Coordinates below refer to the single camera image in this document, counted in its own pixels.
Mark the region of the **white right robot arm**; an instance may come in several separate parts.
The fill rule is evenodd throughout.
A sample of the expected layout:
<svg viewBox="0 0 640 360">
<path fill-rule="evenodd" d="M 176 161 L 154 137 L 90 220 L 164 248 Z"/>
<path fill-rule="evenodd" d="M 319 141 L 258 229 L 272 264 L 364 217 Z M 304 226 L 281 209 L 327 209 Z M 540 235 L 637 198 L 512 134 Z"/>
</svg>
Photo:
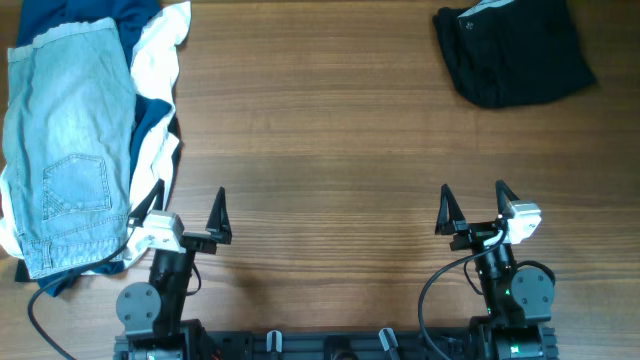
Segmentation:
<svg viewBox="0 0 640 360">
<path fill-rule="evenodd" d="M 450 249 L 468 250 L 462 264 L 475 264 L 487 313 L 473 317 L 464 340 L 463 359 L 549 359 L 553 342 L 543 331 L 551 320 L 556 278 L 546 265 L 518 262 L 513 247 L 529 239 L 542 222 L 535 203 L 519 199 L 502 180 L 496 182 L 497 217 L 466 220 L 450 187 L 441 187 L 435 226 L 451 235 Z"/>
</svg>

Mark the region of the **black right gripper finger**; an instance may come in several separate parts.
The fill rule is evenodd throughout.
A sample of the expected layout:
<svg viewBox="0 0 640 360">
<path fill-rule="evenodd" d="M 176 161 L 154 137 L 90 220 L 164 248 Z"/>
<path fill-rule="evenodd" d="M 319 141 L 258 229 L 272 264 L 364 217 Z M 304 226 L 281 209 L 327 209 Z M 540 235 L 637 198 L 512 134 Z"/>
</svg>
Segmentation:
<svg viewBox="0 0 640 360">
<path fill-rule="evenodd" d="M 435 233 L 454 235 L 469 229 L 453 192 L 447 184 L 441 186 L 440 208 L 437 215 Z"/>
<path fill-rule="evenodd" d="M 497 180 L 495 183 L 496 200 L 498 213 L 505 218 L 512 218 L 513 211 L 509 209 L 512 201 L 519 201 L 520 198 L 509 188 L 503 180 Z"/>
</svg>

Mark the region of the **black shorts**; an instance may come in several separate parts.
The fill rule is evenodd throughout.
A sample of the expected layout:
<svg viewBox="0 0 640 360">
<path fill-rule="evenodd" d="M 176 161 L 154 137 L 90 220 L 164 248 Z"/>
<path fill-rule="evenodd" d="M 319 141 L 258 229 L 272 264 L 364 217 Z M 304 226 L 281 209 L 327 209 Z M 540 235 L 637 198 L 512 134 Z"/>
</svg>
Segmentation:
<svg viewBox="0 0 640 360">
<path fill-rule="evenodd" d="M 596 83 L 565 1 L 481 1 L 432 21 L 454 89 L 479 107 L 548 103 Z"/>
</svg>

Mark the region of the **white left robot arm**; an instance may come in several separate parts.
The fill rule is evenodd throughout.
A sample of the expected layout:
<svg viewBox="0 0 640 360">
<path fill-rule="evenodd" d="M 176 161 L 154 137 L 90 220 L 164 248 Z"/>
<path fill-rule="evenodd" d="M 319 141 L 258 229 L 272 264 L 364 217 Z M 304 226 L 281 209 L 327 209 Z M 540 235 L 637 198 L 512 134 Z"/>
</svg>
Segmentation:
<svg viewBox="0 0 640 360">
<path fill-rule="evenodd" d="M 219 188 L 204 234 L 184 230 L 180 217 L 163 209 L 164 182 L 130 213 L 132 235 L 143 238 L 155 250 L 149 278 L 126 286 L 116 300 L 116 314 L 124 334 L 115 338 L 115 360 L 220 359 L 222 352 L 197 319 L 184 320 L 192 277 L 201 275 L 195 255 L 214 255 L 219 245 L 228 245 L 232 230 L 224 188 Z"/>
</svg>

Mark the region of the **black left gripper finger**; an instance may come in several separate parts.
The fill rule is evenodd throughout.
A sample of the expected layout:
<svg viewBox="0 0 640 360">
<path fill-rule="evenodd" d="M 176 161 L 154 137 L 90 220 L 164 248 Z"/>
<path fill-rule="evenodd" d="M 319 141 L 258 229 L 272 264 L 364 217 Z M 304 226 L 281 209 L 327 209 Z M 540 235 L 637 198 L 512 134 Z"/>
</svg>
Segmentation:
<svg viewBox="0 0 640 360">
<path fill-rule="evenodd" d="M 224 187 L 218 189 L 206 224 L 206 231 L 210 233 L 210 238 L 218 244 L 230 244 L 232 241 L 232 229 Z"/>
<path fill-rule="evenodd" d="M 159 179 L 149 194 L 130 212 L 127 222 L 129 228 L 141 227 L 150 211 L 163 209 L 164 190 L 164 181 Z"/>
</svg>

